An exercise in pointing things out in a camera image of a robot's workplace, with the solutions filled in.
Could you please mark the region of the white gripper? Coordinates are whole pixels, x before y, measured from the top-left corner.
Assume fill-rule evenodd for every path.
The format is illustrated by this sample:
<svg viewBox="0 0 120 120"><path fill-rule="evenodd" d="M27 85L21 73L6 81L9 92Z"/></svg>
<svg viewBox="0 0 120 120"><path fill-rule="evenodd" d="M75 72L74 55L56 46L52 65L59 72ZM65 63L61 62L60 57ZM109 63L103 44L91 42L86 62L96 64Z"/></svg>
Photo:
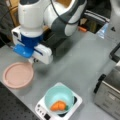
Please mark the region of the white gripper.
<svg viewBox="0 0 120 120"><path fill-rule="evenodd" d="M12 30L12 38L15 46L13 51L30 61L39 60L44 64L50 64L53 60L52 50L41 44L43 36L27 37L21 33L18 26Z"/></svg>

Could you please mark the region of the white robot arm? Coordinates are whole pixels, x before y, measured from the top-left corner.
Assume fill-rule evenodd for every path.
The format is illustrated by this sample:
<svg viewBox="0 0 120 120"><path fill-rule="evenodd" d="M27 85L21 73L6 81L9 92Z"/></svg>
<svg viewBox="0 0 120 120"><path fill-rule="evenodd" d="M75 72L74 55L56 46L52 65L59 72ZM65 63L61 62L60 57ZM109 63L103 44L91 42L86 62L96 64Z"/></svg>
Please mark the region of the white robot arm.
<svg viewBox="0 0 120 120"><path fill-rule="evenodd" d="M48 26L57 36L66 38L77 29L87 0L71 0L65 7L57 0L20 0L19 26L12 30L13 51L30 61L44 64L52 62L52 50L41 44L43 26Z"/></svg>

